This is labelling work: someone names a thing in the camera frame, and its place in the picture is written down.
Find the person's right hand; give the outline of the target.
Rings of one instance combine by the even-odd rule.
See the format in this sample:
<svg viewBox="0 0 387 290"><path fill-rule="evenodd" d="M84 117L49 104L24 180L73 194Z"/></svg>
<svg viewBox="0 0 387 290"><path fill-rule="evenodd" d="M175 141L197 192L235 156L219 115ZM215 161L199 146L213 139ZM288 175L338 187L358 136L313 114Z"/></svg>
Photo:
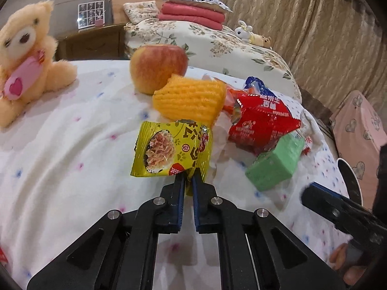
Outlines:
<svg viewBox="0 0 387 290"><path fill-rule="evenodd" d="M348 244L340 244L330 255L329 262L332 264L332 267L335 271L341 271L343 273L343 281L346 285L353 286L355 285L361 277L364 275L367 267L352 265L349 266L349 261L347 259L347 248Z"/></svg>

